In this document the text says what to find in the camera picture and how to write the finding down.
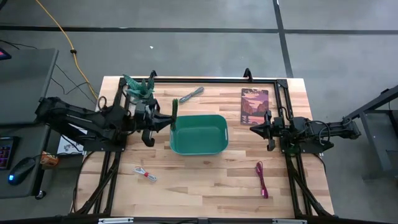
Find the gray desk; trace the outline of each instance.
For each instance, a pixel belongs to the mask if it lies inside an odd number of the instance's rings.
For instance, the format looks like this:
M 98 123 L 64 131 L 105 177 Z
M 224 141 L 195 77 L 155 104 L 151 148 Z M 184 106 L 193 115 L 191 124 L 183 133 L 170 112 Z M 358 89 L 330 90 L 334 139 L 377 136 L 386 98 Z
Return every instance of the gray desk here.
M 57 59 L 58 50 L 10 50 L 12 59 L 0 61 L 0 102 L 6 110 L 0 110 L 0 134 L 14 127 L 5 124 L 33 123 L 39 99 L 47 94 L 47 88 Z M 4 136 L 19 136 L 11 167 L 21 159 L 47 151 L 49 127 L 41 124 L 18 129 Z M 9 170 L 0 170 L 0 198 L 26 197 L 40 190 L 44 171 L 36 158 L 36 166 L 27 178 L 17 186 L 7 182 Z
M 8 50 L 0 61 L 0 125 L 33 123 L 40 97 L 47 94 L 58 50 Z

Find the wooden table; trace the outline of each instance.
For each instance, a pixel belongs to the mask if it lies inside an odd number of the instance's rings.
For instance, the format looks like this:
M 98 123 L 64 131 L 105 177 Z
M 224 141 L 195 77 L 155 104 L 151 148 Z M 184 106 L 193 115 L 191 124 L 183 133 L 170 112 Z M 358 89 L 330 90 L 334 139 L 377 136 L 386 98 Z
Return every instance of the wooden table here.
M 100 95 L 107 97 L 108 105 L 113 103 L 119 78 L 104 77 Z M 294 115 L 311 119 L 304 80 L 292 78 L 288 83 Z M 199 86 L 205 87 L 205 92 L 179 105 L 178 115 L 224 116 L 228 123 L 228 148 L 216 156 L 180 156 L 170 149 L 169 128 L 154 133 L 154 147 L 146 147 L 139 133 L 132 134 L 122 153 L 112 216 L 293 218 L 287 169 L 279 140 L 276 140 L 275 150 L 268 152 L 267 140 L 240 124 L 241 89 L 268 90 L 269 108 L 275 116 L 274 87 L 250 83 L 156 83 L 154 96 L 160 104 L 160 112 L 171 114 L 172 100 Z M 82 170 L 78 184 L 79 208 L 98 185 L 103 156 L 102 152 L 94 153 Z M 268 199 L 261 196 L 260 181 L 254 170 L 258 161 L 264 164 Z M 308 188 L 326 211 L 333 213 L 321 162 L 314 155 L 303 154 L 303 164 Z M 136 166 L 156 175 L 157 182 L 152 183 L 143 175 L 134 173 L 132 170 Z M 298 194 L 300 208 L 304 212 L 300 190 Z

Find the gray floor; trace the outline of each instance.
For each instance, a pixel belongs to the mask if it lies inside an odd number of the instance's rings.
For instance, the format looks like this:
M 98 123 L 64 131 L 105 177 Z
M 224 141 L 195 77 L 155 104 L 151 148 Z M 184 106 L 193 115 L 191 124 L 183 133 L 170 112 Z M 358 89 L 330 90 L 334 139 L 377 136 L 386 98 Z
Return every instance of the gray floor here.
M 42 3 L 64 26 L 196 27 L 276 29 L 272 0 L 119 0 Z M 286 29 L 398 29 L 395 0 L 279 0 Z M 52 26 L 34 1 L 9 1 L 0 24 Z M 286 77 L 278 34 L 209 33 L 69 33 L 81 68 L 96 91 L 105 75 L 208 75 L 240 77 L 246 67 L 256 77 Z M 0 39 L 60 50 L 58 65 L 77 83 L 70 48 L 60 32 L 1 31 Z M 398 84 L 398 35 L 286 35 L 295 78 L 304 78 L 314 119 L 336 121 Z M 1 47 L 11 50 L 9 46 Z M 65 89 L 73 85 L 54 71 Z M 93 109 L 79 91 L 63 96 Z M 398 108 L 397 102 L 391 108 Z M 398 188 L 394 179 L 364 182 L 361 175 L 378 168 L 365 136 L 356 141 L 333 138 L 325 153 L 328 183 L 336 215 L 398 223 Z M 0 200 L 1 219 L 66 214 L 77 170 L 54 173 L 49 194 Z

